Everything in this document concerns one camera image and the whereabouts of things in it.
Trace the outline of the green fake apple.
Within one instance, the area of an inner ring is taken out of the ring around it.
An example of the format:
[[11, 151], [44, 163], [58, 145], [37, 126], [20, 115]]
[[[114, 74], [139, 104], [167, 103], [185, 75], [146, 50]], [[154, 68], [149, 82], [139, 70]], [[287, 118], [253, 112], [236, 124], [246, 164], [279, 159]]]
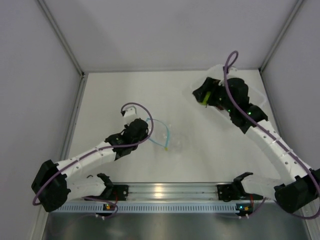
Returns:
[[201, 105], [207, 106], [208, 105], [208, 100], [210, 98], [211, 92], [208, 91], [205, 95], [204, 98], [202, 100], [202, 102], [200, 103]]

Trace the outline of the clear zip top bag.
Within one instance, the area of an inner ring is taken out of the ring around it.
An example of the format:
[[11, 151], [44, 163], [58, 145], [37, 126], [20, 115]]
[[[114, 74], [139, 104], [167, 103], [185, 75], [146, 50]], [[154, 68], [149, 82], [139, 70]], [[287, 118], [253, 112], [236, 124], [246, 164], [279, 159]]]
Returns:
[[172, 124], [159, 119], [153, 119], [153, 132], [149, 141], [166, 152], [181, 153], [183, 150], [183, 134]]

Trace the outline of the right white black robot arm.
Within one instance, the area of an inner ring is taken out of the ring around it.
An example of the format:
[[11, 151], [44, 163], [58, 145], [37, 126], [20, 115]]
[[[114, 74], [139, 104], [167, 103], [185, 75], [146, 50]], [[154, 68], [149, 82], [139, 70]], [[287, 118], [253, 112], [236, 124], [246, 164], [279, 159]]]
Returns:
[[279, 173], [279, 179], [245, 172], [231, 186], [237, 198], [250, 194], [270, 198], [293, 214], [319, 197], [320, 171], [303, 163], [276, 133], [268, 116], [250, 102], [249, 87], [241, 78], [230, 78], [227, 86], [207, 77], [192, 91], [195, 100], [206, 107], [228, 113], [230, 121], [264, 153]]

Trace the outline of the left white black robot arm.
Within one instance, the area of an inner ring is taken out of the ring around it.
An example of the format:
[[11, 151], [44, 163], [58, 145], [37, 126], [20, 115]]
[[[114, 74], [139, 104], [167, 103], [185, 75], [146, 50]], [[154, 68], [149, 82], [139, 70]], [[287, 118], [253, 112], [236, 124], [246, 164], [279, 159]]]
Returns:
[[106, 174], [93, 171], [135, 151], [153, 130], [153, 122], [136, 118], [126, 124], [123, 131], [110, 135], [84, 153], [58, 162], [50, 159], [43, 162], [31, 184], [35, 193], [32, 204], [41, 205], [50, 213], [75, 199], [109, 199], [114, 192], [114, 184]]

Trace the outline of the clear plastic bin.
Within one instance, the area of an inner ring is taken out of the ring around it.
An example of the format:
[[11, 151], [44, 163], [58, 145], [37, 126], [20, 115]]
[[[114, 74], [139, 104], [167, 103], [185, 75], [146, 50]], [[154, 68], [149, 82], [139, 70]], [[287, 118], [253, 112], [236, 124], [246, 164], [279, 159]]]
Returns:
[[[250, 118], [257, 123], [269, 119], [259, 106], [251, 103], [249, 96], [250, 87], [242, 78], [235, 75], [227, 75], [227, 84], [233, 101]], [[211, 92], [211, 95], [207, 101], [208, 105], [204, 105], [205, 107], [214, 107], [217, 110], [219, 110], [217, 108], [218, 106], [223, 107], [221, 111], [225, 111], [231, 122], [239, 128], [254, 126], [254, 124], [234, 106], [233, 101], [230, 99], [224, 83], [222, 64], [211, 67], [206, 71], [206, 74], [191, 87], [191, 94], [200, 105], [207, 92]]]

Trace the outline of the aluminium mounting rail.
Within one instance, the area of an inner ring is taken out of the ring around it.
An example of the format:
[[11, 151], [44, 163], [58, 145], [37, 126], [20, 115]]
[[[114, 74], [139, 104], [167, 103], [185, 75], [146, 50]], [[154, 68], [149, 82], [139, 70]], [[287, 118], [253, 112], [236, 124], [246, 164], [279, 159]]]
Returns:
[[229, 182], [115, 182], [128, 185], [127, 202], [191, 202], [222, 201], [218, 198], [217, 185]]

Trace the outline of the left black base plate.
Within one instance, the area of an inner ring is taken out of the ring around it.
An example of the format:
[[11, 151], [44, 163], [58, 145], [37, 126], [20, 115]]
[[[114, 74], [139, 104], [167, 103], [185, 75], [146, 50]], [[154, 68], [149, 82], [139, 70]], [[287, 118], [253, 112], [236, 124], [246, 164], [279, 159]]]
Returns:
[[113, 186], [107, 186], [98, 198], [107, 201], [126, 201], [128, 194], [128, 185], [114, 184]]

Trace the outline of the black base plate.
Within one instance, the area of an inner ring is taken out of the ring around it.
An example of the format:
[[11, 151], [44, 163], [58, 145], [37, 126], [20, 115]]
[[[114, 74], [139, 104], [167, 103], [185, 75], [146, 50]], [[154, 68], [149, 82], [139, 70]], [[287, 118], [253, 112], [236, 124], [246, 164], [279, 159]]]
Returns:
[[218, 199], [223, 202], [235, 200], [250, 200], [250, 195], [244, 192], [241, 186], [234, 183], [218, 184], [217, 186]]
[[107, 201], [126, 201], [128, 194], [128, 185], [114, 184], [113, 186], [107, 186], [98, 198]]

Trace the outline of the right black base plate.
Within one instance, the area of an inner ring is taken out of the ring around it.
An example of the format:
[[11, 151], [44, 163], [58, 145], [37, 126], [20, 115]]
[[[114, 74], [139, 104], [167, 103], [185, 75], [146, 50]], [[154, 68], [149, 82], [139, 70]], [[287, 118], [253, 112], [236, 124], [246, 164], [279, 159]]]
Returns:
[[235, 200], [250, 200], [250, 195], [244, 192], [241, 186], [234, 183], [218, 184], [217, 186], [218, 199], [223, 202]]

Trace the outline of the right aluminium frame post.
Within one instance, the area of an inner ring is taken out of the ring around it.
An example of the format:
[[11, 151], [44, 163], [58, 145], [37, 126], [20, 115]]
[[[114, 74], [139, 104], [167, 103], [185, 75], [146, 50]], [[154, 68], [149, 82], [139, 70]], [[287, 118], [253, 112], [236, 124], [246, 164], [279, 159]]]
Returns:
[[280, 30], [276, 34], [270, 48], [268, 49], [265, 57], [263, 58], [263, 61], [258, 68], [259, 73], [262, 74], [266, 67], [268, 66], [269, 62], [271, 61], [272, 57], [276, 53], [278, 47], [281, 45], [282, 41], [285, 38], [285, 35], [287, 34], [288, 30], [290, 29], [291, 25], [295, 21], [295, 18], [303, 8], [304, 4], [306, 3], [306, 0], [295, 0], [293, 7], [290, 9], [288, 15], [285, 17], [283, 24], [280, 27]]

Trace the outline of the aluminium frame post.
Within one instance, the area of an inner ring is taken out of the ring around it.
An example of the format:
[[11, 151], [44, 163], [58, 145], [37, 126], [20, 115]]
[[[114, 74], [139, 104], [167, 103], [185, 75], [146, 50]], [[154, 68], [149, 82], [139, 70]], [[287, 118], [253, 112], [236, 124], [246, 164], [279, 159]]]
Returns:
[[78, 60], [76, 59], [76, 56], [75, 56], [74, 52], [72, 51], [72, 48], [70, 47], [65, 35], [63, 34], [54, 15], [52, 14], [51, 10], [49, 9], [46, 1], [45, 0], [36, 0], [36, 3], [39, 5], [39, 8], [42, 11], [42, 13], [44, 14], [45, 18], [48, 20], [49, 25], [51, 26], [52, 30], [54, 31], [54, 34], [56, 35], [59, 42], [61, 43], [62, 48], [64, 49], [64, 51], [67, 54], [70, 61], [72, 62], [77, 73], [81, 77], [83, 77], [85, 73], [82, 70], [82, 67], [80, 66]]
[[282, 41], [285, 38], [285, 35], [287, 34], [288, 30], [290, 29], [291, 25], [295, 21], [295, 18], [303, 8], [304, 4], [306, 3], [306, 0], [295, 0], [293, 7], [290, 9], [288, 15], [285, 17], [283, 24], [280, 27], [280, 30], [276, 34], [270, 48], [268, 49], [265, 57], [263, 58], [263, 61], [258, 68], [259, 73], [262, 74], [266, 67], [268, 66], [269, 62], [271, 61], [272, 57], [276, 53], [278, 47], [281, 45]]

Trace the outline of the left aluminium frame post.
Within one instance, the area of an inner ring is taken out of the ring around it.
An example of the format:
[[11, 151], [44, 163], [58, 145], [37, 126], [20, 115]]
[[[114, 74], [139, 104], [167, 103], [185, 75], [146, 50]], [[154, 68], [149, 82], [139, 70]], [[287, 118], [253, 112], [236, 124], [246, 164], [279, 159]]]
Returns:
[[72, 51], [72, 48], [70, 47], [65, 35], [63, 34], [54, 15], [52, 14], [51, 10], [49, 9], [46, 1], [45, 0], [36, 0], [36, 3], [39, 5], [39, 8], [42, 11], [42, 13], [44, 14], [45, 18], [48, 20], [49, 25], [51, 26], [52, 30], [54, 31], [54, 34], [56, 35], [59, 42], [61, 43], [62, 48], [64, 49], [64, 51], [67, 54], [70, 61], [72, 62], [77, 73], [81, 77], [83, 77], [85, 73], [82, 70], [82, 67], [80, 66], [78, 60], [76, 59], [76, 56], [75, 56], [74, 52]]

